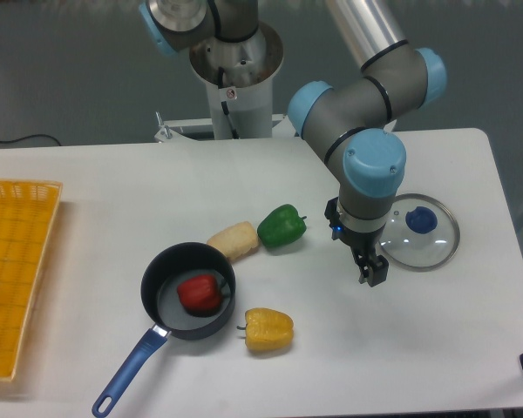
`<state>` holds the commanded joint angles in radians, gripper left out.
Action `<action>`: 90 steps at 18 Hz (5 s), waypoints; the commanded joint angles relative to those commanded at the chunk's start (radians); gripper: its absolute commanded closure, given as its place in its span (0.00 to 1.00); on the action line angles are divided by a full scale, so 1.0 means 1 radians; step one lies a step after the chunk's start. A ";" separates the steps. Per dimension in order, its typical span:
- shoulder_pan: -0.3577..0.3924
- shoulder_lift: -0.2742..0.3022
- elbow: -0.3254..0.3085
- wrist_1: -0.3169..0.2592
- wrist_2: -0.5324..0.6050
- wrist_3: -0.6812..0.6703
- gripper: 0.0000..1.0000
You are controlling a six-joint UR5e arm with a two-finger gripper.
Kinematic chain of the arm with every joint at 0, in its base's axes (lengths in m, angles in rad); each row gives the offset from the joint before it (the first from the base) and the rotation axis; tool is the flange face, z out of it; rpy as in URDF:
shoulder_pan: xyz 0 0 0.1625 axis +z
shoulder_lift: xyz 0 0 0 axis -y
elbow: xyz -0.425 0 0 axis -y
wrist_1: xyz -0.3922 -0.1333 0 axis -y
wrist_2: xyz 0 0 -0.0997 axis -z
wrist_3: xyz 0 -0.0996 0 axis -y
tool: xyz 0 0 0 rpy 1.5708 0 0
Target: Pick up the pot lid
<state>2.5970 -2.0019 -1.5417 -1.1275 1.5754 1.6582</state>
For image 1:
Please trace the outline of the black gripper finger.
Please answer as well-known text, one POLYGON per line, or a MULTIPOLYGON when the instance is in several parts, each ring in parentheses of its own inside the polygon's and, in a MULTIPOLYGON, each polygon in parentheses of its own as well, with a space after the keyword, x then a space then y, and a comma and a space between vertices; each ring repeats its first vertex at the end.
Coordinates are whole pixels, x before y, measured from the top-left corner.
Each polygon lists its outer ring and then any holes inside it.
POLYGON ((359 269, 359 282, 369 283, 371 275, 371 266, 368 257, 364 253, 354 253, 354 261, 359 269))
POLYGON ((369 275, 366 279, 370 287, 375 287, 386 281, 389 261, 383 255, 375 255, 367 263, 369 275))

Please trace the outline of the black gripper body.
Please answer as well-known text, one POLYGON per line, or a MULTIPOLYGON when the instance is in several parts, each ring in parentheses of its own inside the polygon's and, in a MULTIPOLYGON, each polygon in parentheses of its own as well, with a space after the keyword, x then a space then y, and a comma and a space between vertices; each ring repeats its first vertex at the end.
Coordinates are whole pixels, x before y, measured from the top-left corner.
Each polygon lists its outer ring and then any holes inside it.
POLYGON ((384 218, 355 218, 343 209, 338 198, 328 201, 324 216, 329 221, 332 239, 349 246, 356 263, 379 263, 376 245, 384 229, 384 218))

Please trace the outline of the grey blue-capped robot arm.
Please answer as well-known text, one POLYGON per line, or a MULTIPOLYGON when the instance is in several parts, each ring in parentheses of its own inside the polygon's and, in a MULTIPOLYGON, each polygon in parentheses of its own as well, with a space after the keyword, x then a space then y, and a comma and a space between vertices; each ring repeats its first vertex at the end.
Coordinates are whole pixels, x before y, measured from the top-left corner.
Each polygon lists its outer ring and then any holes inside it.
MULTIPOLYGON (((360 281, 385 281, 376 251, 404 177, 406 151, 385 130, 397 117, 440 97, 446 70, 434 51, 411 47, 382 1, 330 1, 333 17, 361 71, 353 85, 304 85, 287 116, 339 184, 326 206, 334 239, 347 245, 360 281)), ((139 12, 157 48, 188 51, 207 90, 217 139, 266 138, 272 131, 280 37, 261 21, 255 1, 144 1, 139 12)))

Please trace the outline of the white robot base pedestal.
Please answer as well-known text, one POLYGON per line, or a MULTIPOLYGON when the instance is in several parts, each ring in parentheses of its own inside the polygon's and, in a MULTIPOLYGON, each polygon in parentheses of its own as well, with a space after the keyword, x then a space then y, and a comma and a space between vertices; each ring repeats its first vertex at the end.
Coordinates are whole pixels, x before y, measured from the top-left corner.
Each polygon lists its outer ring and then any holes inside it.
POLYGON ((273 79, 282 67, 283 46, 264 22, 252 37, 226 43, 211 37, 189 52, 206 87, 216 139, 269 138, 273 129, 273 79))

